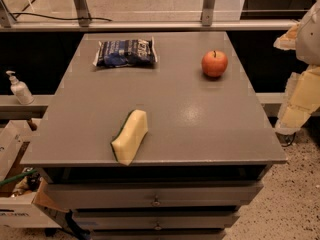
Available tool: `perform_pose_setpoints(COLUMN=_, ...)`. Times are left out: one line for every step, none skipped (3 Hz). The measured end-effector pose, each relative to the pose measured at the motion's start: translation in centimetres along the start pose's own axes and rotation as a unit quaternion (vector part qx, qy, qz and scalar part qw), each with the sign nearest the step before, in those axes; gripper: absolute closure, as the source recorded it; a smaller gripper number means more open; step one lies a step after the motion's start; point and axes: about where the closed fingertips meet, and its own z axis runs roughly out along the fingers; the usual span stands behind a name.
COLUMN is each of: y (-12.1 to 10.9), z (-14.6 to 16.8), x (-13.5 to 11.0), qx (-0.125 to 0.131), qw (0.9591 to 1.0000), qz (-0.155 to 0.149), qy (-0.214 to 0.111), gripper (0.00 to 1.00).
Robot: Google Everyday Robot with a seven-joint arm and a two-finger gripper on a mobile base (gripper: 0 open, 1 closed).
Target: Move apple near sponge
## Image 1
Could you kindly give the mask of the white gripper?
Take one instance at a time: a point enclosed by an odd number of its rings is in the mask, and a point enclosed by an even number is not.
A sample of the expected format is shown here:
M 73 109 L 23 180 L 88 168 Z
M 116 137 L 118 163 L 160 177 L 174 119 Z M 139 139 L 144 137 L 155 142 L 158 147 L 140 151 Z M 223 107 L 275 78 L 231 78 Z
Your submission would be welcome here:
M 275 131 L 292 135 L 320 108 L 320 67 L 315 66 L 320 64 L 320 0 L 273 46 L 285 51 L 296 49 L 296 57 L 310 64 L 301 74 L 293 72 L 289 77 L 277 115 Z

